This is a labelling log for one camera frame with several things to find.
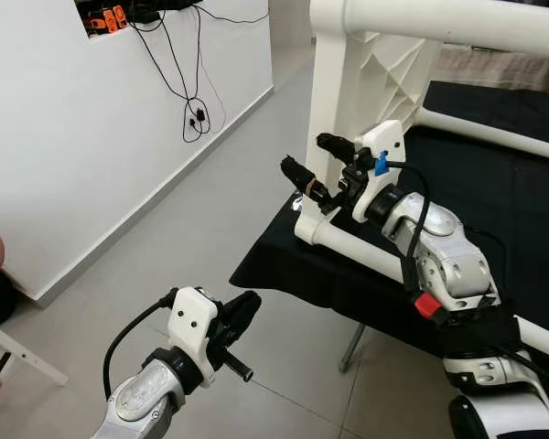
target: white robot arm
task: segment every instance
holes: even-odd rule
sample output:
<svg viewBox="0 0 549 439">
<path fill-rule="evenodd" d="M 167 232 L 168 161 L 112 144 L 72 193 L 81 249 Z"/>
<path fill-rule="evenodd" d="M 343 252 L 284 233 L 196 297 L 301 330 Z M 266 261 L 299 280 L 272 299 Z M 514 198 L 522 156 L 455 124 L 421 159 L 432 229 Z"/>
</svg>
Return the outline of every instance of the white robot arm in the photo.
<svg viewBox="0 0 549 439">
<path fill-rule="evenodd" d="M 107 412 L 91 439 L 162 438 L 173 414 L 185 404 L 186 395 L 199 385 L 209 387 L 215 370 L 223 364 L 244 381 L 250 380 L 253 371 L 228 352 L 227 347 L 250 325 L 260 304 L 260 297 L 253 291 L 223 305 L 207 297 L 201 288 L 173 288 L 127 327 L 108 350 L 104 361 Z M 110 395 L 108 367 L 113 349 L 130 328 L 152 313 L 149 310 L 171 306 L 168 320 L 171 348 L 156 349 L 143 369 Z"/>
<path fill-rule="evenodd" d="M 404 163 L 401 124 L 381 123 L 354 143 L 320 134 L 318 146 L 345 165 L 337 195 L 292 157 L 282 170 L 318 204 L 326 216 L 321 223 L 346 209 L 379 227 L 403 254 L 404 289 L 420 314 L 436 322 L 447 378 L 463 392 L 449 408 L 456 437 L 549 438 L 549 398 L 527 367 L 517 319 L 501 302 L 484 254 L 454 213 L 396 186 L 400 168 L 415 171 Z M 301 238 L 318 241 L 318 226 L 311 235 L 305 230 L 296 227 Z M 334 241 L 327 245 L 336 250 Z"/>
</svg>

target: black table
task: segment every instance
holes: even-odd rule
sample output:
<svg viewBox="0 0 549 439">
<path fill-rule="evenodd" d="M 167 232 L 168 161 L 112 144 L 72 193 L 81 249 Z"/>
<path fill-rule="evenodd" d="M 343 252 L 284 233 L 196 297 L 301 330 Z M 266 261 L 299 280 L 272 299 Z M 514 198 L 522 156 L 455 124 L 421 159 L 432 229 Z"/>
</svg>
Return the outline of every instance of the black table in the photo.
<svg viewBox="0 0 549 439">
<path fill-rule="evenodd" d="M 433 82 L 425 107 L 549 142 L 545 93 Z M 407 162 L 423 170 L 436 204 L 504 243 L 506 251 L 496 241 L 468 233 L 486 254 L 516 313 L 549 330 L 549 160 L 424 127 L 410 130 L 405 146 Z M 406 171 L 399 187 L 422 191 Z M 293 294 L 440 355 L 434 325 L 411 307 L 401 285 L 294 235 L 298 212 L 289 207 L 294 198 L 274 217 L 230 282 Z M 339 215 L 334 222 L 398 255 L 373 226 L 346 217 Z M 533 354 L 549 368 L 548 357 Z"/>
</svg>

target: baseboard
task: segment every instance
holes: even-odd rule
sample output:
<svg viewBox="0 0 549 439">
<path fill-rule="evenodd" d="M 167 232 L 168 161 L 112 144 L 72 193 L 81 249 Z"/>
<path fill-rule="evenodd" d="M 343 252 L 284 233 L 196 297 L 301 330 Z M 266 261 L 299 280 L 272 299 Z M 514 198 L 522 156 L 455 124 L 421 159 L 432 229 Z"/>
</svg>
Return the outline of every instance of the baseboard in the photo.
<svg viewBox="0 0 549 439">
<path fill-rule="evenodd" d="M 74 262 L 61 276 L 51 282 L 43 291 L 39 292 L 31 300 L 35 305 L 44 308 L 52 303 L 61 293 L 73 284 L 94 262 L 110 249 L 126 232 L 140 221 L 152 208 L 166 197 L 191 171 L 193 171 L 248 117 L 255 112 L 274 92 L 271 86 L 258 99 L 251 103 L 243 113 L 232 121 L 220 134 L 216 136 L 205 148 L 194 155 L 183 167 L 178 169 L 171 177 L 163 182 L 153 193 L 136 209 L 122 219 L 112 230 L 104 235 L 84 255 Z"/>
</svg>

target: black connector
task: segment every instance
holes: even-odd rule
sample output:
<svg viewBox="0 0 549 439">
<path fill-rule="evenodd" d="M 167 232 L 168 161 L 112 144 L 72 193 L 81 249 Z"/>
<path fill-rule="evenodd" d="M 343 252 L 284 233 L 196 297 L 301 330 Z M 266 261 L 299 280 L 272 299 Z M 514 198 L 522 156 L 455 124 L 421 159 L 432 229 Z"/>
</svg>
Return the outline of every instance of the black connector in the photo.
<svg viewBox="0 0 549 439">
<path fill-rule="evenodd" d="M 205 121 L 205 113 L 200 108 L 198 108 L 197 111 L 195 112 L 195 117 L 199 122 Z"/>
</svg>

